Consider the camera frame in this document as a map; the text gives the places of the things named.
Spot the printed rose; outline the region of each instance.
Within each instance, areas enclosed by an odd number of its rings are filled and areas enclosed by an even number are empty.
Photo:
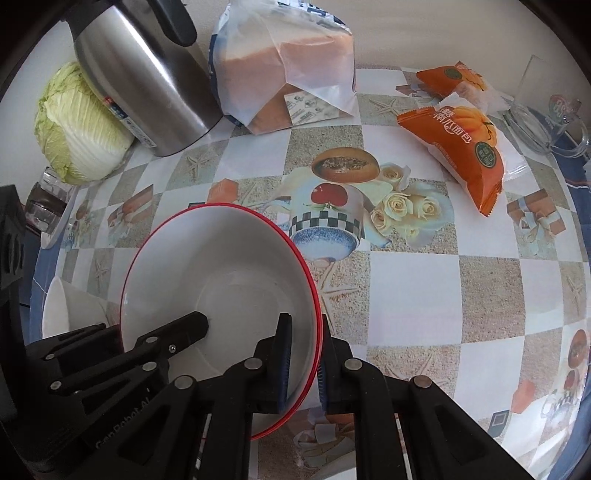
[[[371,212],[371,221],[381,234],[389,235],[392,233],[394,220],[384,212],[383,202],[380,202],[380,204]]]
[[[407,215],[413,214],[413,203],[410,195],[403,192],[392,192],[384,199],[384,212],[392,220],[401,221]]]
[[[422,220],[437,220],[441,215],[441,205],[433,196],[411,195],[414,214]]]
[[[379,168],[378,180],[387,181],[394,190],[399,192],[408,187],[410,168],[400,167],[394,163],[385,163]]]

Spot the bread label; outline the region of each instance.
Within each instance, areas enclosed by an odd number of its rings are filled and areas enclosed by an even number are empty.
[[[284,95],[292,125],[310,124],[330,118],[338,118],[340,110],[303,90]]]

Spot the mug handle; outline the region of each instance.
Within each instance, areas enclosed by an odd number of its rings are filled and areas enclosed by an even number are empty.
[[[576,158],[580,157],[587,150],[587,147],[589,146],[589,131],[584,122],[575,113],[568,113],[564,117],[564,128],[560,133],[563,133],[566,130],[566,127],[572,123],[578,124],[581,127],[581,142],[576,147],[569,150],[556,147],[556,145],[550,145],[550,149],[553,153],[566,158]]]

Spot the white bowl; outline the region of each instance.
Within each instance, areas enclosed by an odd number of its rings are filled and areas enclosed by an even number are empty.
[[[287,408],[281,415],[256,414],[252,435],[279,428],[308,393],[322,348],[318,294],[295,245],[269,219],[237,205],[205,204],[169,218],[129,268],[121,298],[125,350],[195,310],[207,316],[209,330],[170,358],[170,380],[222,375],[274,335],[280,313],[291,315]]]

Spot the starfish print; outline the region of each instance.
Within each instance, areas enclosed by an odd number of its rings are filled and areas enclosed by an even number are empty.
[[[378,102],[372,98],[370,98],[369,101],[379,107],[375,111],[376,115],[381,115],[382,113],[393,113],[395,116],[398,116],[401,113],[408,112],[409,110],[408,107],[397,105],[400,103],[398,98],[393,98],[390,103]]]
[[[100,291],[100,284],[103,280],[103,275],[105,275],[110,268],[105,268],[102,265],[102,262],[99,259],[95,260],[95,279],[98,283],[99,291]]]
[[[242,205],[243,207],[247,207],[247,208],[252,208],[256,205],[258,205],[258,203],[254,203],[252,205],[248,204],[248,199],[250,198],[252,192],[254,192],[256,186],[258,185],[259,181],[255,180],[252,182],[252,185],[250,185],[248,187],[248,190],[246,191],[246,193],[242,196],[242,199],[238,202],[240,205]]]
[[[318,294],[320,295],[320,303],[322,304],[323,310],[326,312],[326,317],[329,321],[330,330],[332,332],[335,331],[335,313],[333,311],[330,299],[338,297],[340,295],[347,295],[349,293],[359,291],[357,287],[354,287],[352,285],[341,285],[338,287],[333,287],[331,285],[332,277],[335,274],[335,266],[335,262],[331,263],[326,268],[326,270],[322,274],[322,277],[320,277],[320,280],[318,281]]]
[[[199,173],[199,167],[203,167],[206,163],[217,159],[217,154],[212,150],[206,150],[202,155],[198,157],[192,157],[191,154],[187,155],[186,160],[189,166],[187,172],[191,174],[193,181],[197,181],[197,175]]]
[[[573,293],[573,303],[574,306],[577,308],[577,316],[581,315],[581,308],[579,307],[579,296],[583,292],[583,286],[579,283],[575,283],[572,278],[568,275],[566,277],[566,283],[569,285],[570,291]]]
[[[430,353],[428,355],[427,359],[422,363],[422,365],[420,367],[418,367],[418,369],[416,370],[416,373],[414,373],[413,375],[410,375],[410,376],[400,373],[400,371],[395,369],[391,364],[386,364],[385,369],[388,371],[388,375],[390,375],[391,377],[394,377],[394,378],[398,378],[399,380],[410,380],[412,377],[416,377],[417,375],[429,376],[428,372],[431,369],[431,367],[433,366],[433,364],[435,363],[435,358],[436,358],[436,354]],[[444,386],[449,385],[449,380],[444,380],[444,379],[436,380],[435,378],[431,378],[431,380],[433,380],[439,386],[439,388],[443,388]]]

